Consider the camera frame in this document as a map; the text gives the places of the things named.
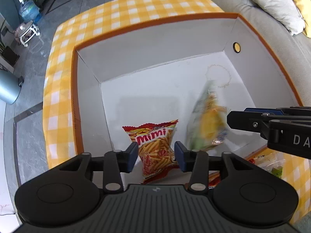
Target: yellow pillow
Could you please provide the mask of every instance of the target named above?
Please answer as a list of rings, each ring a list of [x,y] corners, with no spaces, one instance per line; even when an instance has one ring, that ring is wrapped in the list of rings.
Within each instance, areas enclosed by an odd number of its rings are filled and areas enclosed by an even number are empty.
[[[304,18],[306,28],[304,28],[304,35],[311,37],[311,0],[293,0],[301,15]]]

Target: printed text on snack bag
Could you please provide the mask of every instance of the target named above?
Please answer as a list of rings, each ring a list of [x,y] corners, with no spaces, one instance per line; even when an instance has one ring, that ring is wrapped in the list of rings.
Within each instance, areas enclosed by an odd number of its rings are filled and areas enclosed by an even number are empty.
[[[157,140],[159,137],[166,136],[166,129],[155,130],[148,135],[138,135],[135,137],[138,146],[143,145],[145,143],[149,143],[151,141]]]

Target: black plant pot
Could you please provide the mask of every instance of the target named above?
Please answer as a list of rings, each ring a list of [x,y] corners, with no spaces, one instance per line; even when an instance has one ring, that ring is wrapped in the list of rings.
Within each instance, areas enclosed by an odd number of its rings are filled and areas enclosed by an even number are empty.
[[[17,55],[13,50],[7,46],[4,51],[2,52],[2,57],[11,65],[14,66],[16,61],[19,58],[19,55]]]

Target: water bottle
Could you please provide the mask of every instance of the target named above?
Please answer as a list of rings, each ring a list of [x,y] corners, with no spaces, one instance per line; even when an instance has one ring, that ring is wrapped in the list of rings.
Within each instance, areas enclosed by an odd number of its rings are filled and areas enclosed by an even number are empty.
[[[33,21],[34,23],[37,23],[40,18],[42,17],[41,13],[39,12],[39,8],[34,3],[33,0],[19,0],[21,3],[21,7],[19,10],[19,14],[25,21],[25,23],[29,21]]]

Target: trash can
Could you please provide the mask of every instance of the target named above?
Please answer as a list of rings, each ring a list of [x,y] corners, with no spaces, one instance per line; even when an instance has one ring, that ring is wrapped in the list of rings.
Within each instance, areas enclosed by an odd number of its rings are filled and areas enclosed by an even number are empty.
[[[8,70],[0,69],[0,99],[8,104],[13,104],[20,91],[24,80],[17,78]]]

